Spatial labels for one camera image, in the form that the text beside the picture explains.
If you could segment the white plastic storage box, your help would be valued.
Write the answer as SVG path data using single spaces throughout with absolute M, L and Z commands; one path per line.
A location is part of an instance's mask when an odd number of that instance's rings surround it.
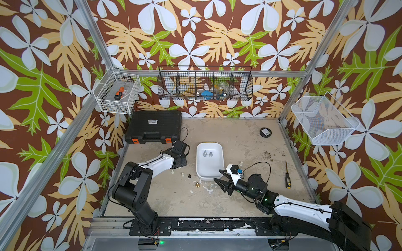
M 204 151 L 213 153 L 212 157 L 203 157 Z M 214 178 L 222 178 L 220 169 L 224 169 L 224 153 L 219 143 L 203 142 L 196 149 L 196 173 L 202 181 L 213 181 Z

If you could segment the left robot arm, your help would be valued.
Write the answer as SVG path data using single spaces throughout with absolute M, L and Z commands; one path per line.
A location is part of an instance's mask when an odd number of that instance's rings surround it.
M 111 185 L 108 195 L 135 216 L 146 235 L 157 232 L 158 214 L 147 202 L 152 179 L 166 170 L 186 166 L 190 149 L 183 141 L 177 141 L 149 161 L 128 162 L 118 180 Z

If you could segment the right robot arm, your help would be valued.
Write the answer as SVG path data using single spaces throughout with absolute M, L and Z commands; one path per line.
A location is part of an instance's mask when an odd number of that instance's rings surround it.
M 318 205 L 290 199 L 268 190 L 261 174 L 241 179 L 239 170 L 221 169 L 226 179 L 215 178 L 214 182 L 223 192 L 232 195 L 238 192 L 264 214 L 270 214 L 269 225 L 273 230 L 286 234 L 299 233 L 325 239 L 343 251 L 368 251 L 371 247 L 371 226 L 350 207 L 335 202 Z

